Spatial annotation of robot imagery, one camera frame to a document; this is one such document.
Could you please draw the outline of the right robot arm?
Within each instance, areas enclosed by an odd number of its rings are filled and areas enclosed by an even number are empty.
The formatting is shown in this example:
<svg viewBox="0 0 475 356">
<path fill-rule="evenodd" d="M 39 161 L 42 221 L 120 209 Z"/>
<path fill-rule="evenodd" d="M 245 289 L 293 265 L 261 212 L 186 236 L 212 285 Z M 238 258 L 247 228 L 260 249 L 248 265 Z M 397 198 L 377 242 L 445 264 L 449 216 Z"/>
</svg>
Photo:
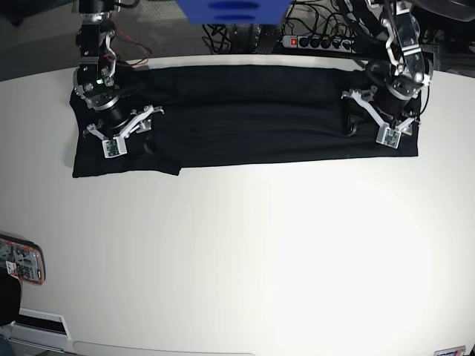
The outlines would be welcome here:
<svg viewBox="0 0 475 356">
<path fill-rule="evenodd" d="M 82 24 L 76 35 L 80 60 L 73 75 L 73 90 L 87 108 L 99 114 L 98 119 L 86 125 L 83 134 L 99 139 L 107 159 L 127 154 L 129 136 L 150 131 L 152 115 L 164 113 L 160 106 L 146 105 L 136 110 L 119 102 L 138 87 L 121 88 L 116 82 L 117 70 L 133 65 L 120 60 L 112 48 L 118 33 L 112 15 L 121 9 L 134 9 L 138 4 L 138 1 L 75 2 Z"/>
</svg>

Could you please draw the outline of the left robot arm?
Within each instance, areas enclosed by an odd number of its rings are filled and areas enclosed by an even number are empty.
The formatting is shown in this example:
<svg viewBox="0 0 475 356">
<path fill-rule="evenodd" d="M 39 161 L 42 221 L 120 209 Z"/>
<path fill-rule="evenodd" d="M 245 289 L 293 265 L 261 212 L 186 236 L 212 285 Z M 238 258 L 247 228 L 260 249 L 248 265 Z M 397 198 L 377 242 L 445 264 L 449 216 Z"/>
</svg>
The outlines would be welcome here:
<svg viewBox="0 0 475 356">
<path fill-rule="evenodd" d="M 376 142 L 396 148 L 403 136 L 413 134 L 419 123 L 421 108 L 416 100 L 423 90 L 429 90 L 433 78 L 433 63 L 423 54 L 419 44 L 420 27 L 404 1 L 364 1 L 366 9 L 380 8 L 379 24 L 386 39 L 367 33 L 362 20 L 355 14 L 351 1 L 338 1 L 338 9 L 358 37 L 369 39 L 384 48 L 386 60 L 371 59 L 364 66 L 370 80 L 367 87 L 350 88 L 341 98 L 349 102 L 347 135 L 354 136 L 362 123 L 376 128 Z"/>
</svg>

